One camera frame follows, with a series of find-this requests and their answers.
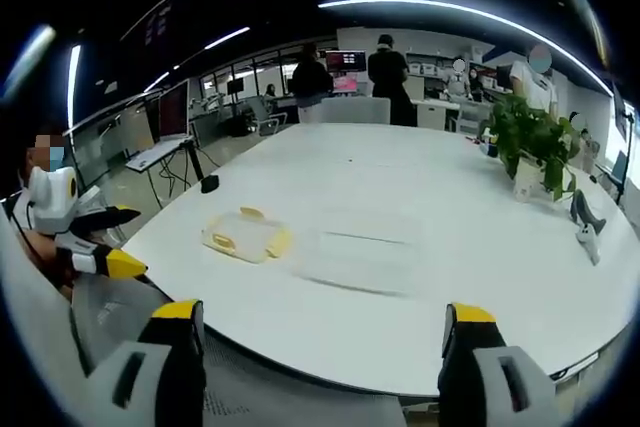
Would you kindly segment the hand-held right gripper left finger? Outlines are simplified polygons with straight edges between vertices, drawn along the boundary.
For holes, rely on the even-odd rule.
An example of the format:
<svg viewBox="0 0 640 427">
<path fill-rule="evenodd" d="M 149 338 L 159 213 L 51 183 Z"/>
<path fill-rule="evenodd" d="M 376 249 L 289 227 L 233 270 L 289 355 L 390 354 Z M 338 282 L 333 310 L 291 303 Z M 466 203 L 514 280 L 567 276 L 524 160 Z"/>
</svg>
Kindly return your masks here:
<svg viewBox="0 0 640 427">
<path fill-rule="evenodd" d="M 88 376 L 98 426 L 202 426 L 203 302 L 169 302 Z"/>
</svg>

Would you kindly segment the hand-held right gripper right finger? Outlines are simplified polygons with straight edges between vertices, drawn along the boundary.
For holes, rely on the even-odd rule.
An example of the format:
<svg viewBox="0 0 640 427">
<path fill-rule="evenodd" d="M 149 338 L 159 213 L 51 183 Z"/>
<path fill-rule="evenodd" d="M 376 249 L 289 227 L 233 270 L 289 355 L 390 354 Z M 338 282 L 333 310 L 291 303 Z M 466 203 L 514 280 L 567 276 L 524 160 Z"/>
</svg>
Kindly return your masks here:
<svg viewBox="0 0 640 427">
<path fill-rule="evenodd" d="M 558 424 L 554 382 L 480 307 L 447 305 L 437 386 L 441 426 Z"/>
</svg>

